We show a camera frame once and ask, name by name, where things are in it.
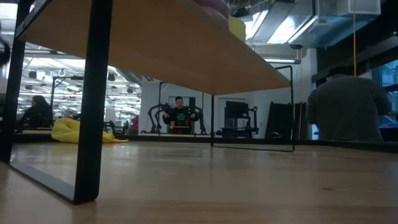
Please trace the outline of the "lime green mug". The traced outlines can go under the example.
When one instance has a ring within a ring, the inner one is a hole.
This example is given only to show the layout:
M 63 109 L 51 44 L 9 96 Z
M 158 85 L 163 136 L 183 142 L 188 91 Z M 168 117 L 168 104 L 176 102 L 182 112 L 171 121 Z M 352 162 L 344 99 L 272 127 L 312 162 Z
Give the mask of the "lime green mug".
M 246 25 L 245 23 L 236 17 L 229 17 L 229 31 L 235 35 L 240 41 L 246 41 Z

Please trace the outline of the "purple ribbed mug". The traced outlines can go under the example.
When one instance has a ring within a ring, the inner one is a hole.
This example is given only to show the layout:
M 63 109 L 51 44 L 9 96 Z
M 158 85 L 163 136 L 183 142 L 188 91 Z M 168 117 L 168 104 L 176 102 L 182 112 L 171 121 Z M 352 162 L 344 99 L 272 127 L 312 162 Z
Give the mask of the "purple ribbed mug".
M 193 0 L 202 7 L 211 17 L 221 22 L 224 26 L 229 26 L 229 7 L 225 0 Z

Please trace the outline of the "person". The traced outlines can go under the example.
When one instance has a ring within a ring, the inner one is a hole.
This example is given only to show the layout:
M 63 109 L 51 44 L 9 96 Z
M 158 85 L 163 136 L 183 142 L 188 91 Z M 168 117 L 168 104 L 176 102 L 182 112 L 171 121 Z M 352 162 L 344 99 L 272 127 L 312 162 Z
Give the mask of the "person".
M 19 120 L 23 128 L 50 128 L 53 123 L 53 112 L 42 95 L 32 97 L 32 106 L 28 108 Z
M 324 141 L 383 142 L 379 117 L 391 110 L 383 87 L 363 77 L 335 75 L 307 99 L 307 121 Z
M 192 124 L 198 121 L 195 110 L 184 105 L 181 96 L 175 97 L 175 108 L 170 113 L 164 114 L 162 119 L 169 126 L 189 126 L 190 134 L 192 132 Z

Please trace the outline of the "black leaning panel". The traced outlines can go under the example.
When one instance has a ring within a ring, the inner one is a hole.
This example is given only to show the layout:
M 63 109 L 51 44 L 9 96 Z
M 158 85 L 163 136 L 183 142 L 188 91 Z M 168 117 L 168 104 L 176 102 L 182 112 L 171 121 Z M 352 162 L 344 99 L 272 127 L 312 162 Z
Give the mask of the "black leaning panel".
M 292 137 L 292 105 L 271 102 L 265 139 L 289 140 Z

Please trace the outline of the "ceiling light strip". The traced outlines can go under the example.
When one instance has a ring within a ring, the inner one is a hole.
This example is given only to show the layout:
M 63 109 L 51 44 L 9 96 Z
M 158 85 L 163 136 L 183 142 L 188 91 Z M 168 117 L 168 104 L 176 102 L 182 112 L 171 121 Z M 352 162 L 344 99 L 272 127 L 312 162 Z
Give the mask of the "ceiling light strip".
M 299 59 L 284 59 L 284 58 L 264 58 L 268 63 L 279 63 L 279 64 L 300 64 Z

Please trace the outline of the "yellow cloth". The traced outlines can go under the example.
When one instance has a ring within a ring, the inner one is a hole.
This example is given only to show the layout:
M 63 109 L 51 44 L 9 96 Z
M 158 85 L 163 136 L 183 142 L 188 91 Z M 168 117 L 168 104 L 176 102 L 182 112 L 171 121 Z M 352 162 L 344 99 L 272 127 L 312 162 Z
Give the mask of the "yellow cloth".
M 52 139 L 78 144 L 80 137 L 80 122 L 70 118 L 56 119 L 51 131 Z M 128 139 L 117 139 L 113 134 L 103 131 L 103 143 L 125 143 Z

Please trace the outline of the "silver ventilation duct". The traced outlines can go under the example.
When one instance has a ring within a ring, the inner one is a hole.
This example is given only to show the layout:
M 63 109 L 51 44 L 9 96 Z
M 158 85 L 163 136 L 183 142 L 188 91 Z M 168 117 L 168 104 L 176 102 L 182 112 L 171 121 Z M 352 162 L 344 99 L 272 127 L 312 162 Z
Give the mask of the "silver ventilation duct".
M 247 21 L 246 43 L 327 48 L 381 15 L 385 0 L 262 0 Z

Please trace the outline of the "black aluminium table frame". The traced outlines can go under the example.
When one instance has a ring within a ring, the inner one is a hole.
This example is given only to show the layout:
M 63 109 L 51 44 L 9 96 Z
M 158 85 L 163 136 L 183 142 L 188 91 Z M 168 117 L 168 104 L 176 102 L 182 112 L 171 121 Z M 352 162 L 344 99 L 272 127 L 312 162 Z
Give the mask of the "black aluminium table frame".
M 128 139 L 130 142 L 182 142 L 182 143 L 217 143 L 217 144 L 257 144 L 257 145 L 294 145 L 294 146 L 328 146 L 358 149 L 364 151 L 385 152 L 398 154 L 398 142 L 374 143 L 374 142 L 353 142 L 353 141 L 324 141 L 324 140 L 296 140 L 296 139 L 248 139 L 248 138 L 211 138 L 210 136 L 193 137 L 166 134 L 165 136 L 123 136 L 117 138 Z

